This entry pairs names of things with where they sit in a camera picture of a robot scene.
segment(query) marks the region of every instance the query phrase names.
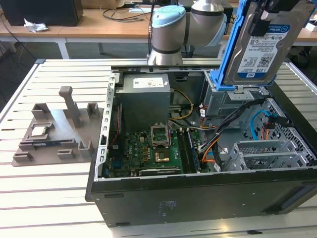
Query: table leg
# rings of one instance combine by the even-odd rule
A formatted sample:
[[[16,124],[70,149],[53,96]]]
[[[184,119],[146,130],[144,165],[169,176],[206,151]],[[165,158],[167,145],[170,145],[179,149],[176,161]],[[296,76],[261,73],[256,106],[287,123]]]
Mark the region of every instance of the table leg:
[[[104,55],[104,47],[102,43],[98,43],[98,47],[99,47],[99,54]]]
[[[67,51],[67,47],[66,47],[66,40],[60,39],[57,41],[57,43],[58,43],[58,47],[59,47],[61,56],[63,57],[64,60],[68,60],[69,55],[68,55],[68,51]]]

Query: white slatted table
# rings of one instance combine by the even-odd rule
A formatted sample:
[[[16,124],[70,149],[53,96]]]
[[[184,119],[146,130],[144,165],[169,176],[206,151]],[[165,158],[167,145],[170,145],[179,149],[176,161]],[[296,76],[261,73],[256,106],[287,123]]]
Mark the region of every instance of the white slatted table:
[[[212,59],[186,62],[220,64]],[[144,59],[47,60],[32,67],[0,114],[0,238],[246,237],[248,230],[262,231],[257,236],[262,238],[317,237],[317,197],[287,215],[108,229],[95,204],[84,199],[89,163],[11,166],[12,156],[33,117],[30,110],[35,103],[47,103],[50,109],[65,109],[58,95],[64,85],[73,87],[78,107],[85,108],[87,102],[97,102],[103,107],[110,65],[145,63]],[[316,110],[309,110],[317,107],[316,91],[296,68],[292,70],[302,79],[283,65],[277,83],[316,128]]]

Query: floor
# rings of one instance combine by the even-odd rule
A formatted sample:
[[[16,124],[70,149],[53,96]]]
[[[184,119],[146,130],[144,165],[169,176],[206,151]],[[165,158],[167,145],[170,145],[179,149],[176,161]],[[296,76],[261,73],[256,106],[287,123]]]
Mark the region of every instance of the floor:
[[[61,59],[57,44],[27,43],[27,49],[38,59]],[[99,54],[96,43],[71,43],[67,45],[71,59],[142,59],[148,52],[147,44],[104,44],[105,55]],[[216,58],[219,47],[196,48],[194,58]],[[34,59],[20,45],[17,52],[0,58],[0,111],[11,98],[19,84],[34,64]],[[310,54],[310,64],[301,70],[310,79],[317,78],[317,49]]]

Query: crumpled paper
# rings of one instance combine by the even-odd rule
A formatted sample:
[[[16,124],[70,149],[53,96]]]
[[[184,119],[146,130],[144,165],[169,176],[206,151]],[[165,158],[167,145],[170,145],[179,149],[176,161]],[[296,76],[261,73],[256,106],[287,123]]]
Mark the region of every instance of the crumpled paper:
[[[48,30],[48,27],[44,23],[35,24],[35,23],[27,21],[26,19],[24,19],[24,21],[25,21],[24,27],[28,29],[28,31],[36,33],[37,31]]]

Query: computer chassis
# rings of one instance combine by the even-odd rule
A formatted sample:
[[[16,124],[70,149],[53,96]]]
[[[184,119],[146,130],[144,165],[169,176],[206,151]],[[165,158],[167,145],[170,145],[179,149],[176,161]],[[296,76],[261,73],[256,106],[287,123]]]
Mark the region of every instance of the computer chassis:
[[[86,193],[86,200],[95,201],[108,227],[285,214],[317,193],[317,133],[282,90],[273,84],[238,88],[235,94],[216,92],[206,70],[210,68],[114,68],[109,78],[98,153],[91,164]],[[156,176],[131,173],[125,178],[106,178],[103,166],[111,166],[109,137],[116,85],[122,84],[122,75],[130,72],[200,73],[203,83],[199,97],[208,105],[205,113],[210,126],[221,121],[216,115],[226,116],[252,99],[267,99],[247,108],[222,133],[219,145],[226,150],[221,156],[221,170],[201,167],[195,173]],[[250,123],[261,110],[288,118],[290,125],[277,124],[265,140],[253,140]],[[258,136],[265,121],[265,114],[259,114],[253,121]]]

